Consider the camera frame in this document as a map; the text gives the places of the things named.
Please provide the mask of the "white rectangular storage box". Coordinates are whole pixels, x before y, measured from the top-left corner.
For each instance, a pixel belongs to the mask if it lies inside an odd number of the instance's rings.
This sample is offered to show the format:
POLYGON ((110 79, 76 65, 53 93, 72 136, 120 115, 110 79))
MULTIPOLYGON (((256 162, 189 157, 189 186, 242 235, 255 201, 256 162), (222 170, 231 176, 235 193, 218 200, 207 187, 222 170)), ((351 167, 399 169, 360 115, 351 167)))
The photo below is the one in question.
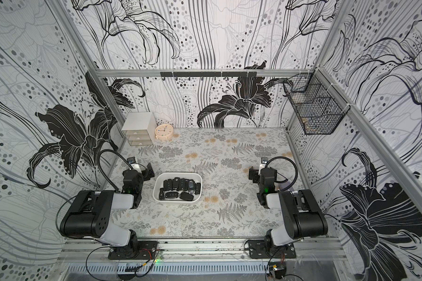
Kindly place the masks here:
POLYGON ((166 172, 157 177, 152 197, 162 204, 195 204, 202 187, 202 177, 197 173, 166 172))

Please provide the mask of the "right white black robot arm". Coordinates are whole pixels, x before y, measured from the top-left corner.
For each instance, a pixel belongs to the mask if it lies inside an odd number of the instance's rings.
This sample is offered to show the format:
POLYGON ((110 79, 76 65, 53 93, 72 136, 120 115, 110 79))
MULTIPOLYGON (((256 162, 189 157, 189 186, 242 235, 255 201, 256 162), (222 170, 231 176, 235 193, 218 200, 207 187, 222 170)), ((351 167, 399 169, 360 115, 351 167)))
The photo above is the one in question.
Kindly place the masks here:
POLYGON ((268 250, 290 245, 302 238, 318 237, 328 233, 328 223, 317 201, 308 189, 294 191, 298 179, 298 167, 285 156, 271 159, 262 157, 258 169, 249 169, 249 180, 257 184, 257 199, 266 209, 281 211, 282 221, 275 229, 270 229, 264 237, 268 250), (271 167, 276 160, 285 160, 292 165, 294 177, 290 180, 277 169, 271 167))

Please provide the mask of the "black flip key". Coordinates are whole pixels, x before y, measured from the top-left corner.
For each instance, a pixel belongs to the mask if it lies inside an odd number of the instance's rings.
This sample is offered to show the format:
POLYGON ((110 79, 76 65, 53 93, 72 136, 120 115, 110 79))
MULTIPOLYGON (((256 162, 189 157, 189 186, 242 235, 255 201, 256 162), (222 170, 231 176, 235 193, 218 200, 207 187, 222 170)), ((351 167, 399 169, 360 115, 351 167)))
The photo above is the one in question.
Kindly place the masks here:
POLYGON ((176 190, 176 191, 178 191, 179 190, 179 183, 180 183, 180 178, 179 177, 175 177, 173 180, 172 180, 172 188, 173 188, 173 190, 176 190))

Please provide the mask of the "white mini drawer cabinet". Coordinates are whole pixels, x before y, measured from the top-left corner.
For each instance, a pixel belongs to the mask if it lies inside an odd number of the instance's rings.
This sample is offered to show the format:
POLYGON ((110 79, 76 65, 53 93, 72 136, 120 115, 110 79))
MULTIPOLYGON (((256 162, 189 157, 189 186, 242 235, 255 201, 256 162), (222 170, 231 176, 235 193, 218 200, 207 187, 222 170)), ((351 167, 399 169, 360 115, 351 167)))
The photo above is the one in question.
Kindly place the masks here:
POLYGON ((122 132, 130 146, 150 146, 155 140, 157 123, 152 112, 127 114, 122 132))

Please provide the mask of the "black key silver trim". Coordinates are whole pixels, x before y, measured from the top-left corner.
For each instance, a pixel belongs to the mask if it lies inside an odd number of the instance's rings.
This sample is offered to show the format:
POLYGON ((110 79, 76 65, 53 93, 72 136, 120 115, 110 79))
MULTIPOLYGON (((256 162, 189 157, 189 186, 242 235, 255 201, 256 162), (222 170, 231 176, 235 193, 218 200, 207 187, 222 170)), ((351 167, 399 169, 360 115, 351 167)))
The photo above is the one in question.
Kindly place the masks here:
POLYGON ((193 180, 188 181, 188 192, 189 193, 195 192, 195 182, 193 180))

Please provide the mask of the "black car key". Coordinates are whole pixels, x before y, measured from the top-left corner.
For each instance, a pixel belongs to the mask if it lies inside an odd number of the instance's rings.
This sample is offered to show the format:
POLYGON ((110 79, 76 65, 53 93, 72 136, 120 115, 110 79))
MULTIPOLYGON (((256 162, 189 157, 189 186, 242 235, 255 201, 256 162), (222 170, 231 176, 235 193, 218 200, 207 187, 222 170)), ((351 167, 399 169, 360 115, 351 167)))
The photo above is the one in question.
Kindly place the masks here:
POLYGON ((163 188, 160 188, 159 190, 159 200, 164 201, 165 200, 165 192, 163 188))
POLYGON ((168 192, 168 191, 173 190, 172 179, 164 180, 164 182, 163 182, 163 188, 164 188, 164 191, 165 192, 168 192))
POLYGON ((166 200, 173 200, 179 197, 179 193, 175 191, 165 192, 165 199, 166 200))
POLYGON ((199 195, 201 193, 201 188, 201 183, 195 183, 195 195, 199 195))
POLYGON ((181 191, 187 191, 188 187, 187 187, 187 180, 186 179, 181 179, 179 182, 179 188, 181 191))

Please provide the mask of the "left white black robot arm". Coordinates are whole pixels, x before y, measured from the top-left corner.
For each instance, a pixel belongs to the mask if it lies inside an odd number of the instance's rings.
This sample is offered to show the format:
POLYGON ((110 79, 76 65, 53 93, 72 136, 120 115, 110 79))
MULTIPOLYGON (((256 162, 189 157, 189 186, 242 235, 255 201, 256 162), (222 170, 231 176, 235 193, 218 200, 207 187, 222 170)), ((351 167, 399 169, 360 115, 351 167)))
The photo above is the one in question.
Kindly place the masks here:
POLYGON ((140 164, 135 157, 124 158, 112 149, 103 149, 97 156, 97 167, 103 173, 101 158, 104 153, 118 156, 128 169, 123 172, 123 187, 117 185, 105 174, 112 190, 100 192, 83 190, 73 198, 73 202, 57 224, 59 233, 66 238, 95 240, 109 247, 118 255, 136 255, 140 250, 137 234, 132 229, 121 228, 110 221, 113 210, 134 210, 142 200, 145 181, 154 176, 152 165, 140 164))

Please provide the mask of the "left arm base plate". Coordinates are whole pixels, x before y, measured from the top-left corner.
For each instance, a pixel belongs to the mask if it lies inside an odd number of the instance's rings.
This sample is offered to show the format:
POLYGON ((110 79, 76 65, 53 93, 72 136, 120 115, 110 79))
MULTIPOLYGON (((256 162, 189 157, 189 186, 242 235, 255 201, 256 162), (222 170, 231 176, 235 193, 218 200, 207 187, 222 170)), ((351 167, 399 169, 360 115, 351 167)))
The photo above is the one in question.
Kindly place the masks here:
POLYGON ((109 260, 140 260, 150 261, 154 258, 158 249, 157 241, 142 241, 135 247, 127 245, 125 247, 111 247, 109 252, 109 260))

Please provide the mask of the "peach round alarm clock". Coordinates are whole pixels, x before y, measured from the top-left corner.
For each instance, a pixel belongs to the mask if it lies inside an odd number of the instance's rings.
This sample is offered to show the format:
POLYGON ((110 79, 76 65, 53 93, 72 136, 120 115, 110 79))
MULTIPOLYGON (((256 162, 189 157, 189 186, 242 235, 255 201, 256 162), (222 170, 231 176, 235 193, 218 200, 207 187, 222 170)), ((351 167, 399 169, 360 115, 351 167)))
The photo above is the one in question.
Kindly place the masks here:
POLYGON ((169 141, 172 139, 174 128, 171 124, 161 124, 155 129, 155 138, 160 141, 169 141))

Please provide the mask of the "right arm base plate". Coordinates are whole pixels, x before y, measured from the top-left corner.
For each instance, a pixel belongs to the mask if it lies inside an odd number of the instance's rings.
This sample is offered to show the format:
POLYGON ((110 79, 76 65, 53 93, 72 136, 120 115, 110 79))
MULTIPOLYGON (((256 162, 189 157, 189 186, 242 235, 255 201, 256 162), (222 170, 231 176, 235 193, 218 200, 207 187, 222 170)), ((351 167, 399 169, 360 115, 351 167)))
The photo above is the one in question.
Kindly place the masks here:
POLYGON ((294 259, 297 257, 293 244, 268 246, 264 240, 247 240, 244 244, 244 249, 249 252, 251 259, 294 259))

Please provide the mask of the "flat black smart key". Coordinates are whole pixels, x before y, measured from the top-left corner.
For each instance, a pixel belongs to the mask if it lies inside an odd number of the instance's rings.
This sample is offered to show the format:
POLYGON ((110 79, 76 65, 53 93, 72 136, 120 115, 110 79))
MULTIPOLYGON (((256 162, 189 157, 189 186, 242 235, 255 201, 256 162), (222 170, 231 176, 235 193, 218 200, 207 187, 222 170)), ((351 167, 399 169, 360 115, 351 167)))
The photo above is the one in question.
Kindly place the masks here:
POLYGON ((188 192, 181 192, 179 198, 183 201, 194 201, 194 195, 188 192))

